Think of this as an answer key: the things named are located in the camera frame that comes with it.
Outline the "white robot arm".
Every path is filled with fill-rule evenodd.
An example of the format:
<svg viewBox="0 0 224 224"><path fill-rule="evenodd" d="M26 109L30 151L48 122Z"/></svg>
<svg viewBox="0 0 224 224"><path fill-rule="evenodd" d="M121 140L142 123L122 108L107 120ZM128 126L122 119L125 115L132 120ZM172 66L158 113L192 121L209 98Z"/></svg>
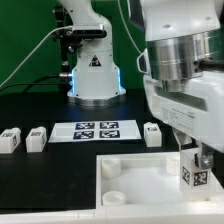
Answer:
<svg viewBox="0 0 224 224"><path fill-rule="evenodd" d="M92 0L58 0L68 12L70 36L81 43L69 100L105 105L125 90L113 62L112 26ZM207 168L209 149L224 153L224 65L219 15L224 0L127 0L129 18L145 32L138 69L152 115L174 128L182 144L196 140L196 163Z"/></svg>

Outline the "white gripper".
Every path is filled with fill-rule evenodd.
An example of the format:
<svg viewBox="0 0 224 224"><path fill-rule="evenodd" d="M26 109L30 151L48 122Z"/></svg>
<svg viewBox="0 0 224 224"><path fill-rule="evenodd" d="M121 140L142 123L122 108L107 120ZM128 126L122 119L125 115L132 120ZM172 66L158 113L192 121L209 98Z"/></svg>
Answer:
<svg viewBox="0 0 224 224"><path fill-rule="evenodd" d="M203 72L189 79L183 92L164 91L149 75L143 76L143 82L151 114L175 128L179 149L190 149L192 138L202 142L198 166L212 168L214 149L224 153L224 74Z"/></svg>

